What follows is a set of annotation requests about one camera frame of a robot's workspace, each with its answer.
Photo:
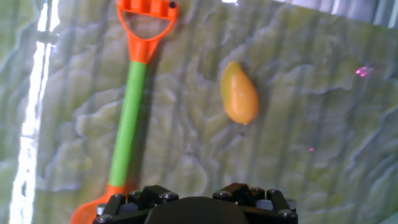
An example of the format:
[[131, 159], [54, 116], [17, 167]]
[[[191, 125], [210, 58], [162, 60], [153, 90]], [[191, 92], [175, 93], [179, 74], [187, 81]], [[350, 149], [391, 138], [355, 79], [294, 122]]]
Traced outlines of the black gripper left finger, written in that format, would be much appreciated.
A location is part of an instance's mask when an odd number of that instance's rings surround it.
[[114, 194], [93, 224], [144, 223], [157, 206], [179, 199], [179, 195], [161, 185], [150, 185], [128, 194]]

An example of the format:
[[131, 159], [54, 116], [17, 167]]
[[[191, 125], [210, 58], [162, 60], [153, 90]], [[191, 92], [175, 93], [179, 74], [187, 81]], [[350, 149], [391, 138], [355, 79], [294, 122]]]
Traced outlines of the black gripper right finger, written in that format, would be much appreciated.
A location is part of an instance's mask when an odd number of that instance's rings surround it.
[[232, 183], [215, 191], [213, 198], [234, 204], [248, 223], [298, 224], [295, 200], [280, 190]]

